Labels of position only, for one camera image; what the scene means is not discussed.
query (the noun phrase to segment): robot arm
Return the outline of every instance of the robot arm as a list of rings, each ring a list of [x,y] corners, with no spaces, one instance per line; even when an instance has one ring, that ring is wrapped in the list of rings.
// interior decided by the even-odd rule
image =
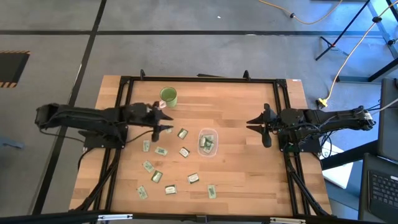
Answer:
[[[262,143],[265,147],[271,147],[269,132],[277,132],[280,144],[286,142],[293,145],[292,151],[302,151],[300,145],[306,140],[318,138],[330,131],[346,128],[369,131],[376,124],[363,106],[332,112],[288,108],[278,115],[270,109],[268,104],[264,105],[264,109],[259,117],[247,122],[247,124],[259,125],[247,127],[262,134]]]
[[[127,139],[128,125],[153,128],[152,141],[159,139],[159,133],[172,126],[159,125],[161,119],[173,120],[159,110],[159,102],[153,105],[134,103],[117,108],[96,110],[78,108],[55,103],[36,109],[35,124],[39,129],[67,126],[82,129],[86,137],[85,147],[124,146]]]

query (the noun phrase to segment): concrete floor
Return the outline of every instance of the concrete floor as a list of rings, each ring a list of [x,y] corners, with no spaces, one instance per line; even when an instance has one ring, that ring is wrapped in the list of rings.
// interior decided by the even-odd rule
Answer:
[[[306,21],[321,17],[336,4],[311,0],[271,2],[289,8]],[[383,0],[372,2],[378,12],[387,6]],[[3,0],[0,29],[91,30],[99,5],[100,0]],[[324,21],[305,26],[256,0],[113,0],[106,5],[99,29],[343,30],[362,5],[344,2]],[[371,19],[365,9],[350,30],[365,31]],[[394,36],[396,21],[390,12],[383,23]],[[349,52],[359,38],[344,37],[338,47]],[[7,108],[0,110],[0,136],[25,143],[20,151],[8,147],[0,150],[1,217],[30,212],[53,144],[53,138],[40,134],[33,124],[35,109],[46,103],[67,102],[87,40],[87,35],[0,35],[1,50],[32,52],[17,88],[0,89],[0,103]],[[103,75],[138,75],[144,69],[149,76],[207,73],[241,77],[244,70],[249,70],[252,77],[301,79],[308,106],[315,108],[314,100],[327,95],[345,59],[332,51],[316,62],[314,58],[325,48],[319,37],[306,36],[97,36],[76,105],[95,105]],[[369,37],[358,47],[342,75],[369,76],[392,59],[382,38]],[[326,110],[370,107],[377,104],[379,97],[380,85],[338,83]],[[347,150],[377,139],[377,127],[368,132],[339,131],[331,138],[333,144]],[[80,154],[81,144],[65,141],[45,213],[67,211]]]

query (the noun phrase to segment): green mug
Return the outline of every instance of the green mug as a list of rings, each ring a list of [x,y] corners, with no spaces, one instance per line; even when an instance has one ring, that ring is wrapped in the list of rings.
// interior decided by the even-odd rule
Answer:
[[[166,106],[173,108],[177,105],[177,91],[172,87],[165,87],[160,91],[160,108],[165,108]]]

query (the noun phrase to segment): paper money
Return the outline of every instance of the paper money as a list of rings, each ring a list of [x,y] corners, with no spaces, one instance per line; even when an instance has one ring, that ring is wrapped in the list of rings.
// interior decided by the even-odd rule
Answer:
[[[152,166],[152,164],[149,161],[145,161],[142,165],[144,166],[145,170],[147,170],[148,172],[152,172],[155,169],[154,166]]]
[[[159,183],[160,178],[162,178],[162,175],[163,175],[163,173],[156,170],[154,175],[152,176],[152,181],[155,183]]]
[[[178,137],[179,137],[180,139],[184,139],[185,136],[186,136],[187,134],[188,134],[188,131],[182,128],[182,129],[180,130],[180,132],[178,133]]]
[[[182,148],[180,149],[180,154],[181,154],[181,156],[183,156],[183,157],[185,157],[185,158],[187,158],[187,157],[189,156],[189,153],[190,153],[190,151],[189,151],[188,149],[185,149],[184,147],[182,147]]]
[[[203,137],[209,141],[214,141],[214,135],[212,134],[205,134]]]
[[[166,191],[167,195],[168,194],[176,194],[177,193],[177,186],[175,184],[166,186],[165,187],[165,191]]]
[[[209,153],[211,152],[211,150],[213,150],[213,148],[214,148],[214,143],[210,143],[209,146],[205,146],[205,147],[203,148],[203,152],[209,154]]]
[[[144,145],[142,146],[142,150],[144,152],[149,152],[150,148],[150,140],[144,140]]]
[[[198,182],[198,181],[199,181],[198,173],[195,173],[195,174],[192,174],[192,175],[188,176],[188,182],[190,184],[193,184],[193,183]]]
[[[162,147],[156,147],[155,152],[162,156],[167,155],[167,150]]]
[[[137,189],[137,192],[138,192],[138,195],[139,195],[139,197],[140,197],[141,199],[145,199],[145,198],[148,197],[147,192],[145,191],[144,186],[140,186],[140,187]]]
[[[216,186],[215,185],[207,185],[207,191],[209,193],[209,198],[214,199],[217,197],[216,195]]]
[[[206,143],[206,138],[205,137],[201,137],[200,138],[200,142],[199,142],[199,146],[200,147],[205,147],[205,143]]]

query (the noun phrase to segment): wooden table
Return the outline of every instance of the wooden table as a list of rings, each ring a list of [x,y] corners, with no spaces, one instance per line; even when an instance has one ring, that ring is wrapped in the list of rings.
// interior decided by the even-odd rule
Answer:
[[[96,108],[114,106],[119,76],[104,76]],[[300,80],[287,80],[291,107],[306,108]],[[246,128],[246,121],[263,112],[269,103],[276,111],[272,85],[262,83],[200,83],[200,82],[134,82],[131,103],[160,100],[165,86],[177,90],[178,104],[165,108],[173,117],[171,134],[162,132],[150,152],[142,151],[142,142],[150,134],[129,143],[121,153],[111,210],[129,213],[174,213],[208,215],[291,216],[289,188],[282,153],[277,137],[271,134],[272,147],[265,148],[261,135]],[[189,131],[184,140],[177,137],[181,128]],[[202,128],[213,128],[219,136],[215,157],[202,157],[197,141]],[[129,138],[148,130],[130,127]],[[167,156],[156,154],[157,146],[166,148]],[[186,147],[191,154],[184,158],[178,152]],[[104,149],[96,149],[81,162],[70,208],[79,206],[98,182]],[[325,181],[319,161],[311,154],[301,153],[306,185],[331,213]],[[142,163],[150,161],[163,173],[160,182],[151,181]],[[198,173],[200,181],[189,184],[187,176]],[[178,193],[166,195],[166,185],[177,185]],[[216,199],[209,199],[207,185],[216,185]],[[141,200],[136,189],[143,185],[148,198]],[[104,188],[101,208],[107,188]],[[303,212],[299,188],[295,187],[298,208]]]

